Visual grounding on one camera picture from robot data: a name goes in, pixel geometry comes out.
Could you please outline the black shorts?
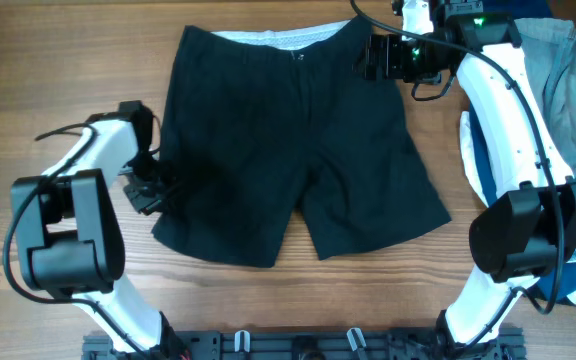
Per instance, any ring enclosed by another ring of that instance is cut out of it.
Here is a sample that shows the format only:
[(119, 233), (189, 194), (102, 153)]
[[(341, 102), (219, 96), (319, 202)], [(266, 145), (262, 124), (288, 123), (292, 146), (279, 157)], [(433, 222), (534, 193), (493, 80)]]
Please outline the black shorts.
[(202, 260), (270, 268), (294, 211), (320, 259), (448, 223), (397, 85), (353, 68), (371, 32), (358, 17), (279, 32), (187, 26), (160, 147), (180, 190), (154, 238)]

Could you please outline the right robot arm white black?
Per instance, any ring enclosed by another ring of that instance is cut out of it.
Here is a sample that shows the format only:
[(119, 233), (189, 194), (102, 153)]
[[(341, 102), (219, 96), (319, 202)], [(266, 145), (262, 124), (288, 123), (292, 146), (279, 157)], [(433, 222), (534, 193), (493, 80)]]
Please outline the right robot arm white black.
[(396, 1), (403, 25), (380, 24), (359, 59), (368, 79), (438, 84), (448, 71), (467, 94), (486, 141), (496, 200), (471, 224), (474, 268), (435, 330), (436, 349), (458, 358), (494, 343), (519, 297), (542, 277), (556, 303), (576, 249), (576, 178), (557, 150), (529, 85), (513, 17), (478, 1)]

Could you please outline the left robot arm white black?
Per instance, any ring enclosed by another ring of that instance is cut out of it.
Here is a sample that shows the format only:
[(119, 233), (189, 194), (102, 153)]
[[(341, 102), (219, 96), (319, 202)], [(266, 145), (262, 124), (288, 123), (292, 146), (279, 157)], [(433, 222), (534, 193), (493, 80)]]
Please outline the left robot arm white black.
[(125, 273), (125, 246), (109, 195), (124, 169), (153, 157), (155, 117), (96, 114), (80, 140), (42, 174), (11, 187), (2, 265), (9, 286), (43, 305), (74, 305), (107, 334), (119, 359), (184, 359), (187, 347)]

